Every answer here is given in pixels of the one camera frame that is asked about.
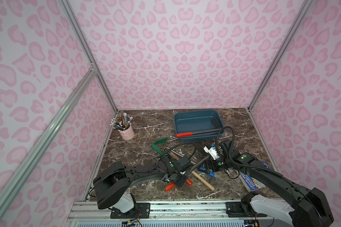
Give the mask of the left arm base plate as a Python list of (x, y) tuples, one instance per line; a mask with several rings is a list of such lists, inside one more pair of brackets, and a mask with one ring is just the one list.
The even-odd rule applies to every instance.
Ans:
[(119, 209), (112, 208), (111, 219), (140, 219), (149, 218), (151, 204), (148, 202), (137, 203), (131, 210), (122, 213)]

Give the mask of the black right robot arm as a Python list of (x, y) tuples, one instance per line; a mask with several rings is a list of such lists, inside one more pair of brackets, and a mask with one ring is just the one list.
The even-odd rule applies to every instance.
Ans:
[(201, 149), (201, 153), (206, 156), (202, 164), (206, 171), (215, 173), (226, 169), (237, 170), (241, 175), (261, 182), (282, 198), (279, 201), (249, 192), (241, 199), (236, 209), (237, 214), (263, 214), (294, 227), (329, 227), (333, 224), (331, 208), (321, 190), (308, 189), (285, 178), (254, 155), (240, 153), (231, 141), (213, 147), (206, 146)]

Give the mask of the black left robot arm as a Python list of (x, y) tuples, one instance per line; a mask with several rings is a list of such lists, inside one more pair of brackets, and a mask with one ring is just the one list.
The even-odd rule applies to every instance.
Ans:
[(132, 215), (138, 206), (135, 197), (127, 193), (128, 188), (153, 180), (170, 182), (182, 187), (195, 168), (187, 157), (180, 159), (159, 157), (155, 164), (144, 166), (127, 166), (117, 161), (93, 180), (98, 209)]

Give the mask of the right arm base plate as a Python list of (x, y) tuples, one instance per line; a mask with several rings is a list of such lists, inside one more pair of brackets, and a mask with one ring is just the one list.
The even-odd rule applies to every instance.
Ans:
[(256, 213), (250, 204), (244, 201), (226, 202), (226, 214), (229, 218), (267, 217), (266, 214)]

